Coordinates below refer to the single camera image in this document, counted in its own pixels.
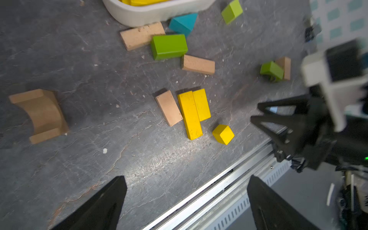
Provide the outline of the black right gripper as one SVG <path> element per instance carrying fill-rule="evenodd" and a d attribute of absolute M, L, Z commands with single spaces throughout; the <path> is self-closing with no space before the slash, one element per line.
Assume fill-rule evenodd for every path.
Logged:
<path fill-rule="evenodd" d="M 326 160 L 335 140 L 330 113 L 324 99 L 309 94 L 259 103 L 261 116 L 252 116 L 253 125 L 267 134 L 280 163 L 291 162 L 297 172 L 317 170 Z"/>

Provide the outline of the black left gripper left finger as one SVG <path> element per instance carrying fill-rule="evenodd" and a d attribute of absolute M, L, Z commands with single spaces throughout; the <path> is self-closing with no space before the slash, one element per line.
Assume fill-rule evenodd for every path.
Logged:
<path fill-rule="evenodd" d="M 124 176 L 116 176 L 54 230 L 115 230 L 127 193 Z"/>

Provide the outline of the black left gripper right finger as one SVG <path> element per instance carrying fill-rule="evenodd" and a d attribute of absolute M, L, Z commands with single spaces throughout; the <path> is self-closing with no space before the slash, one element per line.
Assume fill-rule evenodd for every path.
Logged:
<path fill-rule="evenodd" d="M 259 177 L 250 177 L 247 193 L 258 230 L 318 229 Z"/>

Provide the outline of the green slanted block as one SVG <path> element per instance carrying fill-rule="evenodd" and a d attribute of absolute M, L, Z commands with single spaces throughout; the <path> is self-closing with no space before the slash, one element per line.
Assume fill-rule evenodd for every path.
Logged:
<path fill-rule="evenodd" d="M 260 74 L 268 76 L 271 81 L 283 81 L 284 70 L 275 62 L 270 61 L 261 65 Z"/>

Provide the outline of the small yellow cube pile bottom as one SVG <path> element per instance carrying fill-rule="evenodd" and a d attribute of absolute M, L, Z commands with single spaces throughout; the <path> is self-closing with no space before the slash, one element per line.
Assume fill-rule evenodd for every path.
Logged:
<path fill-rule="evenodd" d="M 235 137 L 231 128 L 227 125 L 218 125 L 213 131 L 212 135 L 215 137 L 216 141 L 228 145 L 232 139 Z"/>

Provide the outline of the short yellow block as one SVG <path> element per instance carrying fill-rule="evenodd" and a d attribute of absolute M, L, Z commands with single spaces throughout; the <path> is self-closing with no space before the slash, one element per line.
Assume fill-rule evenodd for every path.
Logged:
<path fill-rule="evenodd" d="M 209 103 L 205 89 L 193 91 L 195 105 L 199 117 L 199 121 L 204 121 L 211 118 Z"/>

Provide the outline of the tan wooden block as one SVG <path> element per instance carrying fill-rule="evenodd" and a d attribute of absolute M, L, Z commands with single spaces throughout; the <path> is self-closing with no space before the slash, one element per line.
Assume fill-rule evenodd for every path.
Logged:
<path fill-rule="evenodd" d="M 174 126 L 183 120 L 182 114 L 170 90 L 156 96 L 155 99 L 169 126 Z"/>

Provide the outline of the white oval plastic tub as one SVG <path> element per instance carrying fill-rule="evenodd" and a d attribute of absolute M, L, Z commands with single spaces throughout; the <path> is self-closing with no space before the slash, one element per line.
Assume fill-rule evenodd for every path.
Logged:
<path fill-rule="evenodd" d="M 197 13 L 208 9 L 214 2 L 215 0 L 177 0 L 136 7 L 117 0 L 103 0 L 113 18 L 122 25 L 132 28 Z"/>

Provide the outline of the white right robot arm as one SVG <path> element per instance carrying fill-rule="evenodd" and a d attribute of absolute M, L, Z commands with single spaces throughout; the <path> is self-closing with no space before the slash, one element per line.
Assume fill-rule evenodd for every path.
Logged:
<path fill-rule="evenodd" d="M 309 92 L 259 103 L 251 123 L 274 143 L 279 162 L 317 170 L 368 171 L 368 57 L 357 40 L 306 56 L 301 64 Z"/>

